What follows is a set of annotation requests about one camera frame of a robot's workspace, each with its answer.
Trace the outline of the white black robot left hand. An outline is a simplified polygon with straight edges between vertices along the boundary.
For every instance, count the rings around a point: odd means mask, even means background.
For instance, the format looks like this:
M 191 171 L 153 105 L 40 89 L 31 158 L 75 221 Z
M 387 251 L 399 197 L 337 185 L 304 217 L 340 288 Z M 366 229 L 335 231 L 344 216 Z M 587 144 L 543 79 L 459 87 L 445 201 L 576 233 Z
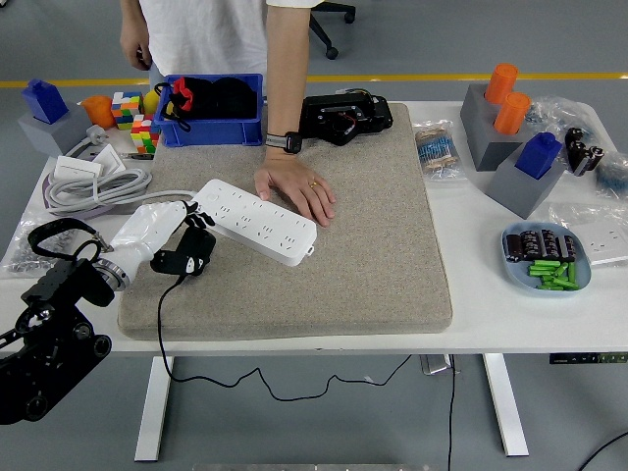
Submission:
M 110 242 L 104 259 L 121 269 L 130 282 L 143 262 L 153 259 L 183 222 L 199 229 L 215 225 L 196 201 L 151 203 L 140 206 Z

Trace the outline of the person's right hand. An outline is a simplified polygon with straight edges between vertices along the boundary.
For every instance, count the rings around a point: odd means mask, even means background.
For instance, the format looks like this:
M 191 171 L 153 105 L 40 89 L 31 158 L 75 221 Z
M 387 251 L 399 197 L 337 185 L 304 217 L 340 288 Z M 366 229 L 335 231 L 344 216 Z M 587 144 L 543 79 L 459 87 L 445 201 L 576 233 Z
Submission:
M 124 29 L 121 32 L 121 47 L 132 67 L 141 71 L 148 71 L 152 65 L 149 50 L 148 32 L 135 28 Z

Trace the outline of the person's left hand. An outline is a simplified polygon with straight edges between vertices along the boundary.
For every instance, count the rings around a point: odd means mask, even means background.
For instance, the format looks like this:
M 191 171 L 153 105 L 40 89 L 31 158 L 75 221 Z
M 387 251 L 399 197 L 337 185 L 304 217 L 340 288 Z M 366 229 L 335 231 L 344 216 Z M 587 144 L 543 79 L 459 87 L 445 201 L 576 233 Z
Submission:
M 255 172 L 257 195 L 268 200 L 271 189 L 282 193 L 298 213 L 326 228 L 335 218 L 337 199 L 328 182 L 279 147 L 266 147 L 265 158 Z

